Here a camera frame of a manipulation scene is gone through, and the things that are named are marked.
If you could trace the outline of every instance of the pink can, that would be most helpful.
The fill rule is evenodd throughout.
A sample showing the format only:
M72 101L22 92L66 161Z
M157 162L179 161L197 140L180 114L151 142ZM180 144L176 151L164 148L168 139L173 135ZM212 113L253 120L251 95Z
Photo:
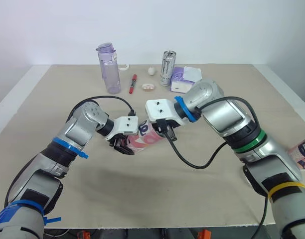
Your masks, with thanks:
M297 162L299 168L305 169L305 140L291 148L288 154Z
M157 134L150 121L146 120L139 125L138 135L127 137L127 147L136 154L162 139L164 138Z

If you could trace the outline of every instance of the yellow tape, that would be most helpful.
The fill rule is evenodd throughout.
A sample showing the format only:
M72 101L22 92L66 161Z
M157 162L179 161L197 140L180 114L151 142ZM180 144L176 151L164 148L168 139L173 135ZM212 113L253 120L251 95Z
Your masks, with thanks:
M277 186L275 186L274 188L272 188L269 193L268 193L268 198L270 199L272 197L273 194L275 194L277 191L279 191L280 189L283 188L287 188L287 187L292 187L292 186L297 186L297 187L301 187L301 188L305 188L305 185L302 183L298 183L298 182L288 182L288 183L281 183Z

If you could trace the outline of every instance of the wooden table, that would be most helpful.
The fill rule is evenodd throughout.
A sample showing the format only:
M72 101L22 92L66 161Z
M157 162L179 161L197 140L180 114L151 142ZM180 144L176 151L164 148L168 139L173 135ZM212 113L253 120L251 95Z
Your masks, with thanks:
M226 96L247 99L262 128L290 148L305 138L305 122L253 65L190 65L204 77L212 77ZM149 99L173 99L176 93L159 84L147 65L131 65L120 72L122 91L118 96L146 119ZM138 82L128 93L132 75ZM63 127L72 107L80 100L105 95L97 65L53 65L37 81L17 113L0 134L0 210L6 191L20 168L43 150ZM154 83L156 90L144 92L141 84ZM112 99L98 100L111 119L125 116L128 108ZM8 114L7 104L0 114ZM180 152L191 162L203 164L223 142L203 120L175 130ZM62 221L52 228L158 228L252 225L260 221L264 199L249 186L242 163L224 147L205 170L183 164L166 140L135 156L122 155L99 135L85 147L88 159L77 158L62 180L64 190L51 217ZM265 220L273 223L271 210Z

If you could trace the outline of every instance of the blue zip tie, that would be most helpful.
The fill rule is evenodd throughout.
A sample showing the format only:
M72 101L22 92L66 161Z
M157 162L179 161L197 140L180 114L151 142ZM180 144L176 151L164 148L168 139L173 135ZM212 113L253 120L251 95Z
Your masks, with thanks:
M12 206L12 205L16 205L16 204L25 204L25 205L29 205L29 206L33 206L36 209L38 209L42 215L44 215L44 209L41 205L39 205L38 203L31 201L31 200L18 200L18 201L14 201L12 203L10 203L8 205L8 207Z
M47 219L47 217L43 217L43 220L44 220L44 226L46 226L48 223L59 222L60 220L62 220L62 218L58 217L58 218Z
M182 110L186 113L186 115L188 116L188 119L190 122L196 122L197 119L192 115L192 113L190 113L189 109L187 108L186 104L183 101L183 98L181 96L176 96L175 97L176 101L180 104Z
M69 143L55 137L53 139L53 141L55 143L58 143L60 145L62 145L65 148L68 148L69 150L71 150L72 152L76 153L78 156L80 156L81 158L88 158L88 155L82 151L80 151L79 149L75 148L74 146L71 146Z

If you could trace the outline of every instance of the can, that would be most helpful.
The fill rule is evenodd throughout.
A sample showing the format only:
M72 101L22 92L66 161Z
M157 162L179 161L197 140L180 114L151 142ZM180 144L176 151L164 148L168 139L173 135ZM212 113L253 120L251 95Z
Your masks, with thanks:
M165 51L162 56L161 64L161 79L160 84L162 86L169 86L172 76L172 71L174 68L174 63L176 61L176 52L174 51Z
M291 148L288 154L298 164L301 170L305 170L305 140Z
M126 141L127 147L136 154L143 151L149 145L155 144L162 139L164 139L164 137L161 137L156 132L152 123L147 119L139 125L138 135L129 135Z

